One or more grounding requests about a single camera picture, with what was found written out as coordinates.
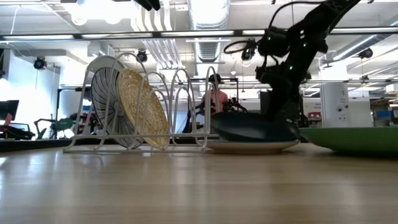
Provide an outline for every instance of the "green plate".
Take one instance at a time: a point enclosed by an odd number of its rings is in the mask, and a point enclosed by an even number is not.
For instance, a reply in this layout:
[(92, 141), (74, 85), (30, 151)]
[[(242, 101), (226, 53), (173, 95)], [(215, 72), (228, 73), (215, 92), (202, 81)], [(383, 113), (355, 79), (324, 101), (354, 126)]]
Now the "green plate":
[(398, 128), (301, 128), (310, 143), (338, 152), (398, 154)]

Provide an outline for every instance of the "pink shirt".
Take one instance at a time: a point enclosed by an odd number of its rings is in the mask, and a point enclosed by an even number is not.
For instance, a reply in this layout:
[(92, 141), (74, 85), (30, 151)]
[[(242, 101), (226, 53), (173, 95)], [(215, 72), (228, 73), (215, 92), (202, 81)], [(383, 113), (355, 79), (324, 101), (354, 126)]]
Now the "pink shirt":
[[(216, 104), (216, 95), (214, 94), (213, 91), (211, 92), (210, 98), (213, 100), (214, 104)], [(223, 105), (224, 105), (224, 103), (226, 103), (228, 101), (228, 95), (226, 93), (224, 93), (223, 91), (219, 90), (218, 91), (218, 99), (220, 101), (219, 112), (223, 112)], [(206, 100), (206, 95), (203, 96), (201, 101), (204, 102), (205, 100)], [(215, 106), (212, 106), (211, 108), (214, 110), (214, 112), (212, 112), (211, 115), (217, 113)]]

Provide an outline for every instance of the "computer monitor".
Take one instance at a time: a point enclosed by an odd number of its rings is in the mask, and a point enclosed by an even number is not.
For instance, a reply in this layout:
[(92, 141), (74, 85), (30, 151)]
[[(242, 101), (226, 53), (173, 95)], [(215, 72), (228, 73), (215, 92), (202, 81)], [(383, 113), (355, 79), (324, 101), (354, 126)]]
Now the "computer monitor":
[(7, 115), (10, 114), (14, 121), (17, 114), (18, 104), (19, 100), (0, 101), (0, 120), (7, 119)]

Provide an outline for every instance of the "table surface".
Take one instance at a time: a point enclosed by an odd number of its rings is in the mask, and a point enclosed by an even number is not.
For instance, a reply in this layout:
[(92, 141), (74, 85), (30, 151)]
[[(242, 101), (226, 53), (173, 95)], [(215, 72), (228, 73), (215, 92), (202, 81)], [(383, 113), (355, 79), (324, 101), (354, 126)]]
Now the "table surface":
[(0, 223), (397, 223), (398, 162), (278, 155), (0, 154)]

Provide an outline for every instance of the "dish rack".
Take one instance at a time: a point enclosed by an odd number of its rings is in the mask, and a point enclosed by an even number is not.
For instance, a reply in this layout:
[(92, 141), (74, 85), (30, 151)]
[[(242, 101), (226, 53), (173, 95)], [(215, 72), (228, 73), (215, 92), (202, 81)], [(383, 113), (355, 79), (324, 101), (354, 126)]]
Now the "dish rack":
[[(120, 55), (118, 55), (116, 58), (112, 57), (112, 59), (114, 59), (113, 64), (112, 64), (112, 69), (111, 69), (111, 73), (112, 74), (114, 72), (116, 63), (122, 63), (122, 61), (120, 61), (119, 59), (123, 56), (133, 56), (137, 62), (139, 62), (139, 64), (141, 65), (141, 67), (144, 70), (145, 75), (143, 76), (142, 82), (141, 82), (141, 87), (139, 90), (139, 94), (138, 94), (138, 98), (137, 98), (137, 108), (140, 108), (141, 103), (148, 103), (149, 97), (147, 97), (147, 101), (146, 102), (142, 102), (141, 98), (142, 98), (142, 88), (144, 86), (144, 82), (148, 80), (148, 76), (151, 74), (155, 74), (157, 75), (161, 80), (162, 83), (166, 89), (166, 93), (167, 93), (167, 97), (158, 89), (154, 88), (151, 92), (151, 94), (155, 94), (155, 92), (159, 93), (160, 96), (162, 97), (163, 101), (165, 102), (165, 108), (166, 108), (166, 112), (167, 112), (167, 121), (168, 121), (168, 130), (169, 133), (168, 134), (146, 134), (146, 133), (137, 133), (137, 129), (138, 128), (134, 128), (134, 134), (131, 135), (122, 135), (122, 134), (118, 134), (118, 135), (108, 135), (106, 130), (108, 128), (108, 110), (109, 110), (109, 92), (111, 89), (111, 86), (113, 84), (117, 84), (117, 83), (111, 83), (109, 85), (108, 91), (107, 91), (107, 100), (106, 100), (106, 112), (105, 112), (105, 121), (103, 123), (103, 134), (102, 135), (89, 135), (89, 134), (81, 134), (81, 135), (77, 135), (78, 132), (78, 126), (74, 127), (74, 136), (72, 137), (72, 142), (69, 146), (65, 147), (63, 149), (64, 153), (71, 153), (71, 152), (78, 152), (78, 153), (82, 153), (82, 152), (90, 152), (90, 153), (109, 153), (109, 152), (138, 152), (138, 153), (143, 153), (143, 152), (166, 152), (166, 153), (191, 153), (191, 152), (199, 152), (199, 153), (204, 153), (206, 151), (206, 145), (208, 142), (208, 137), (212, 136), (210, 135), (210, 114), (211, 114), (211, 101), (210, 101), (210, 94), (208, 94), (211, 90), (215, 91), (215, 97), (216, 97), (216, 109), (219, 110), (219, 100), (218, 100), (218, 91), (216, 90), (214, 84), (209, 83), (209, 77), (210, 75), (216, 75), (216, 70), (213, 67), (209, 67), (207, 70), (207, 74), (206, 74), (206, 82), (205, 82), (205, 93), (206, 93), (206, 100), (205, 100), (205, 125), (204, 125), (204, 133), (198, 133), (197, 132), (197, 127), (196, 125), (192, 126), (192, 133), (185, 133), (185, 134), (175, 134), (175, 126), (176, 126), (176, 122), (177, 122), (177, 111), (178, 111), (178, 95), (180, 94), (181, 90), (185, 90), (188, 93), (188, 103), (190, 105), (190, 112), (191, 112), (191, 118), (192, 118), (192, 123), (196, 124), (196, 112), (195, 112), (195, 96), (193, 94), (193, 87), (192, 87), (192, 82), (190, 81), (190, 77), (188, 76), (188, 73), (186, 70), (184, 69), (177, 69), (172, 82), (171, 82), (171, 88), (169, 89), (167, 87), (167, 84), (164, 80), (164, 76), (157, 73), (157, 72), (147, 72), (144, 64), (141, 62), (141, 60), (139, 59), (139, 57), (133, 53), (130, 52), (124, 52), (121, 53)], [(80, 120), (80, 114), (81, 114), (81, 110), (83, 107), (83, 99), (84, 99), (84, 94), (85, 94), (85, 90), (86, 90), (86, 85), (87, 85), (87, 80), (88, 80), (88, 75), (89, 72), (91, 71), (91, 68), (93, 68), (93, 64), (95, 63), (95, 60), (92, 61), (86, 68), (86, 72), (85, 72), (85, 78), (83, 81), (83, 86), (82, 86), (82, 90), (81, 90), (81, 96), (80, 96), (80, 102), (79, 102), (79, 109), (78, 109), (78, 113), (77, 113), (77, 117), (76, 117), (76, 123), (77, 121)], [(191, 91), (188, 90), (188, 88), (186, 86), (180, 86), (177, 90), (177, 93), (175, 95), (175, 101), (173, 100), (173, 96), (174, 96), (174, 86), (175, 86), (175, 82), (176, 82), (176, 77), (178, 78), (178, 80), (180, 80), (178, 73), (182, 72), (185, 74), (187, 80), (188, 80), (188, 87)], [(172, 114), (172, 105), (175, 105), (174, 108), (174, 114)], [(93, 104), (90, 105), (90, 109), (88, 112), (88, 117), (91, 116), (93, 112)], [(137, 110), (136, 113), (136, 117), (138, 118), (139, 116), (139, 112), (140, 110)], [(147, 113), (144, 114), (144, 122), (147, 119)], [(139, 119), (135, 120), (135, 126), (134, 127), (138, 127), (138, 122)], [(88, 123), (85, 124), (84, 130), (86, 130), (86, 128), (88, 127)], [(173, 146), (193, 146), (191, 145), (186, 145), (186, 144), (177, 144), (175, 142), (175, 138), (180, 138), (180, 137), (192, 137), (195, 138), (195, 143), (197, 147), (191, 147), (191, 149), (184, 149), (184, 150), (180, 150), (180, 149), (175, 149), (175, 147), (171, 147), (170, 146), (170, 141), (167, 142), (167, 145), (165, 148), (163, 149), (155, 149), (153, 147), (151, 147), (150, 149), (140, 149), (140, 147), (138, 147), (137, 149), (132, 149), (132, 146), (130, 147), (126, 147), (125, 149), (102, 149), (104, 146), (104, 142), (105, 139), (114, 139), (114, 138), (126, 138), (126, 137), (132, 137), (132, 138), (143, 138), (143, 137), (170, 137), (172, 140), (172, 145)], [(200, 142), (198, 140), (198, 138), (203, 138), (203, 141)], [(72, 149), (74, 146), (76, 146), (76, 140), (77, 139), (101, 139), (101, 142), (97, 145), (97, 146), (85, 146), (84, 149)]]

